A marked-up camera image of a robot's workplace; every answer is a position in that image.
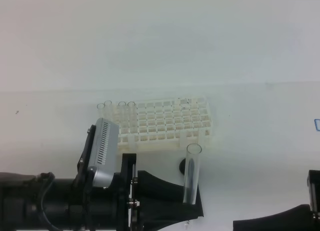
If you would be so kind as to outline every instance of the white wall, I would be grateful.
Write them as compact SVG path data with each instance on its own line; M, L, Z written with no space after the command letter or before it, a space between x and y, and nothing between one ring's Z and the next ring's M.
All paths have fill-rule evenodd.
M320 81L320 0L0 0L0 92Z

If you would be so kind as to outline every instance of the screw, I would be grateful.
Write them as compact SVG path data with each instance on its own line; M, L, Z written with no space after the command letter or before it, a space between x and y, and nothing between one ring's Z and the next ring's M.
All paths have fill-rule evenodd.
M138 183L138 178L137 177L134 177L132 180L131 180L131 184L132 185L136 185Z
M129 209L137 207L137 201L133 198L129 198L129 202L126 203L129 206Z

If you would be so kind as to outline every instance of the glass test tube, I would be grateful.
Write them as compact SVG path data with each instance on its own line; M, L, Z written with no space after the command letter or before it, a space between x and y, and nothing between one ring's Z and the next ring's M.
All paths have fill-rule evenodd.
M128 102L128 115L129 115L129 125L130 133L135 134L138 132L138 121L137 121L137 107L136 103L131 101Z
M99 118L104 118L105 117L105 104L104 103L99 103L96 108L98 109L98 115Z
M119 114L119 123L122 128L128 127L128 110L127 110L127 103L125 101L121 101L118 103L117 106L118 114Z
M197 143L191 143L186 147L183 203L190 205L196 203L201 152L202 148Z
M107 100L104 102L104 113L105 113L105 118L110 121L114 121L114 110L112 106L112 101Z

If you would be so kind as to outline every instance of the white surface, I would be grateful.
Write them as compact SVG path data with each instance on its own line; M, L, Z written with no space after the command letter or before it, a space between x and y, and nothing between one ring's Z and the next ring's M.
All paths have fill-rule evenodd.
M205 217L191 230L230 231L233 220L309 203L308 170L320 169L320 132L314 124L320 118L319 83L201 86L179 92L2 93L0 171L52 171L72 178L100 100L192 93L208 98L214 150L203 151L199 186ZM137 168L182 185L178 164L184 153L140 154ZM177 224L166 230L180 228Z
M0 92L320 81L320 0L0 0Z

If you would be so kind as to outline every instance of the test tube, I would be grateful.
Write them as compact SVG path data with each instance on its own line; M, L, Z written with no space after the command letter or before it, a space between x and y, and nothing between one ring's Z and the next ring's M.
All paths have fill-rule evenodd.
M98 115L99 118L104 118L105 117L105 104L104 103L99 103L96 108L98 109Z
M125 101L121 101L118 103L118 114L119 114L119 122L122 128L128 127L128 112L127 112L127 103Z
M111 100L106 100L104 102L104 113L105 113L105 118L113 121L114 120L114 110L112 106L112 101Z
M201 152L202 148L197 143L191 143L186 147L183 203L190 205L196 203Z
M129 115L129 125L130 133L135 134L138 132L138 121L137 121L137 107L136 103L131 101L128 102L128 115Z

